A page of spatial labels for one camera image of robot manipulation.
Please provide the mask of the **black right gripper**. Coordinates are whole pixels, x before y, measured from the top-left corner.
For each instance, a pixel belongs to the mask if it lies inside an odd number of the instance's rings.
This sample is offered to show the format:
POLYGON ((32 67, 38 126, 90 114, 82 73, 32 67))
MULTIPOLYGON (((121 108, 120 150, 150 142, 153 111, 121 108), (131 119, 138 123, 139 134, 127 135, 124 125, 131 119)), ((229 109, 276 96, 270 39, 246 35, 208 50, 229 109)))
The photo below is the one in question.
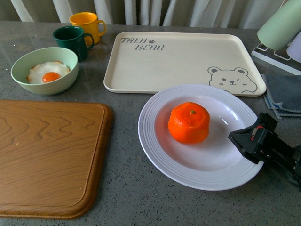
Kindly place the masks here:
POLYGON ((290 147, 274 132, 278 122, 261 113, 256 122, 244 129, 230 132, 228 138, 241 155, 258 164, 260 161, 275 168, 294 186, 301 185, 301 146, 290 147))

